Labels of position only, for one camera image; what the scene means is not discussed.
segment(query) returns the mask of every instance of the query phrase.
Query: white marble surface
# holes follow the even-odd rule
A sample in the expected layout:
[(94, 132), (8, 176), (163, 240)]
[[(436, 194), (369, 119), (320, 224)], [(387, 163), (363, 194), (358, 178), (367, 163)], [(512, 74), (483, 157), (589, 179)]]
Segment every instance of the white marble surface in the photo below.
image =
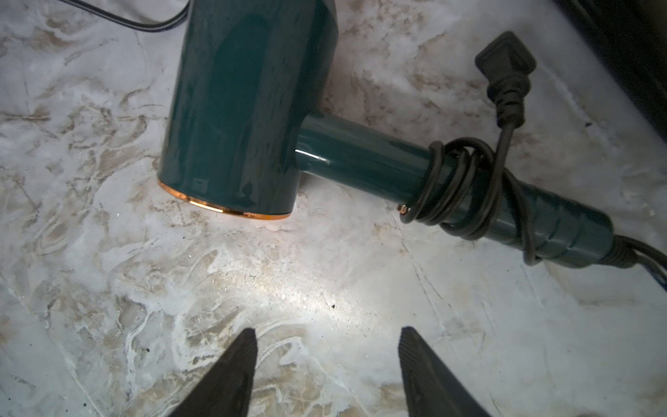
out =
[[(337, 5), (326, 111), (493, 142), (473, 58), (512, 29), (539, 66), (510, 168), (667, 250), (667, 145), (549, 0)], [(314, 177), (271, 223), (161, 191), (182, 37), (0, 3), (0, 416), (163, 416), (246, 326), (252, 416), (405, 416), (408, 324), (495, 417), (665, 415), (667, 294), (640, 268), (527, 268)]]

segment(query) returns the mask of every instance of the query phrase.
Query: black cord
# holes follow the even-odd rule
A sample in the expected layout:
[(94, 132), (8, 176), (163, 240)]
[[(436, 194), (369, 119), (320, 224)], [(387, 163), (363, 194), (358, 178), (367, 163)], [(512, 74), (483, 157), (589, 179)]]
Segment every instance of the black cord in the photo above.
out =
[(85, 10), (89, 13), (92, 13), (96, 16), (100, 16), (103, 19), (106, 19), (108, 21), (112, 21), (114, 23), (118, 23), (119, 25), (128, 27), (130, 29), (134, 29), (136, 31), (142, 31), (142, 32), (163, 32), (163, 31), (168, 31), (170, 29), (173, 29), (174, 27), (177, 27), (181, 23), (187, 20), (187, 11), (189, 9), (190, 3), (188, 2), (187, 5), (181, 10), (176, 16), (172, 17), (171, 19), (164, 21), (164, 22), (159, 22), (159, 23), (140, 23), (140, 22), (135, 22), (129, 19), (126, 19), (124, 17), (120, 17), (117, 15), (114, 15), (112, 13), (109, 13), (108, 11), (102, 10), (98, 7), (95, 7), (93, 5), (90, 5), (84, 1), (81, 0), (60, 0), (63, 3), (67, 3), (68, 5), (72, 5), (74, 7), (78, 7), (81, 10)]
[[(405, 205), (399, 207), (401, 221), (410, 223), (416, 220), (427, 226), (438, 224), (453, 236), (466, 240), (479, 239), (486, 235), (498, 216), (504, 185), (509, 190), (510, 203), (516, 212), (515, 219), (521, 232), (524, 262), (528, 265), (537, 264), (541, 259), (536, 253), (530, 206), (525, 200), (518, 180), (505, 168), (513, 132), (513, 124), (503, 127), (495, 153), (489, 145), (476, 137), (460, 137), (447, 144), (440, 141), (431, 143), (429, 149), (433, 153), (426, 181), (411, 207)], [(432, 199), (433, 193), (437, 192), (435, 186), (443, 159), (447, 155), (456, 157), (458, 161), (452, 180), (438, 200), (427, 209), (426, 204)], [(491, 172), (482, 203), (474, 213), (469, 214), (458, 224), (448, 223), (446, 220), (469, 193), (473, 178), (480, 168)], [(641, 265), (667, 291), (667, 255), (637, 239), (615, 235), (612, 249), (598, 264), (617, 268)]]
[[(433, 156), (426, 182), (411, 207), (400, 207), (401, 221), (410, 223), (416, 220), (427, 226), (439, 224), (445, 232), (453, 236), (459, 236), (465, 240), (479, 239), (486, 235), (495, 222), (500, 211), (503, 185), (506, 185), (510, 191), (510, 203), (517, 213), (516, 220), (521, 231), (524, 262), (528, 265), (537, 264), (540, 258), (536, 254), (530, 206), (526, 203), (518, 180), (505, 168), (513, 133), (514, 124), (509, 123), (503, 127), (495, 153), (489, 145), (476, 137), (460, 137), (447, 144), (440, 141), (431, 143), (429, 149), (433, 151)], [(431, 199), (440, 176), (442, 160), (445, 155), (457, 157), (458, 162), (454, 175), (437, 202), (428, 210), (425, 210), (426, 203)], [(480, 206), (458, 224), (446, 222), (468, 194), (478, 168), (485, 167), (490, 170), (491, 176)]]

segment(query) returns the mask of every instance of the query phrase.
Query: hair dryer barrel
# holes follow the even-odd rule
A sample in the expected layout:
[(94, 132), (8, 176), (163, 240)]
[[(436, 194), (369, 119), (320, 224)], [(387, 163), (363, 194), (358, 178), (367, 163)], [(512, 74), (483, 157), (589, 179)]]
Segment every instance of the hair dryer barrel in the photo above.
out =
[(159, 180), (211, 210), (284, 218), (299, 126), (336, 47), (331, 0), (195, 0)]
[[(304, 172), (410, 206), (424, 185), (432, 153), (339, 117), (313, 112), (301, 126), (296, 157)], [(451, 156), (443, 160), (436, 190), (447, 188), (456, 164)], [(479, 171), (466, 198), (447, 221), (459, 222), (476, 210), (487, 182), (488, 172)], [(605, 213), (526, 183), (521, 188), (530, 206), (541, 258), (581, 268), (597, 263), (612, 249), (614, 228)], [(517, 215), (505, 190), (498, 217), (486, 237), (520, 248)]]

